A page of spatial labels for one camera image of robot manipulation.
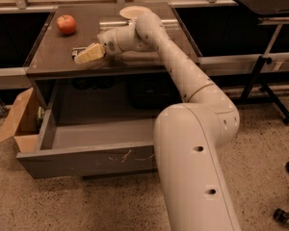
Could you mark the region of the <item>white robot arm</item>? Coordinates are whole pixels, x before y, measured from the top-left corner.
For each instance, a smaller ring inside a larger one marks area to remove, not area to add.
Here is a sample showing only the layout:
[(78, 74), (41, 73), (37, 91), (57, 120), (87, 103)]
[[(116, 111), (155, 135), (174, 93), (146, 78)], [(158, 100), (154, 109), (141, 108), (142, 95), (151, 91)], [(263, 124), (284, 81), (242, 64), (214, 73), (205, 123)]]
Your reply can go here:
[(183, 99), (158, 115), (153, 135), (171, 231), (241, 231), (216, 152), (237, 134), (236, 106), (172, 41), (155, 13), (141, 13), (97, 38), (74, 57), (77, 64), (151, 49)]

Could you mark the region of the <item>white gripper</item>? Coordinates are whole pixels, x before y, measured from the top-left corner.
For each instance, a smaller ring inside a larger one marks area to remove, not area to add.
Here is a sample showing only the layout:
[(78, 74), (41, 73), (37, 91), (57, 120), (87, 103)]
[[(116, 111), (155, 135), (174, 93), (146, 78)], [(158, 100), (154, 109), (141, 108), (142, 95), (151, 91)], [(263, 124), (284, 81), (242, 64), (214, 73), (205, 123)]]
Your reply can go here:
[(117, 32), (117, 29), (110, 29), (98, 34), (99, 43), (92, 43), (85, 47), (85, 50), (73, 60), (77, 64), (85, 64), (103, 58), (105, 51), (109, 55), (120, 54), (122, 50), (118, 45)]

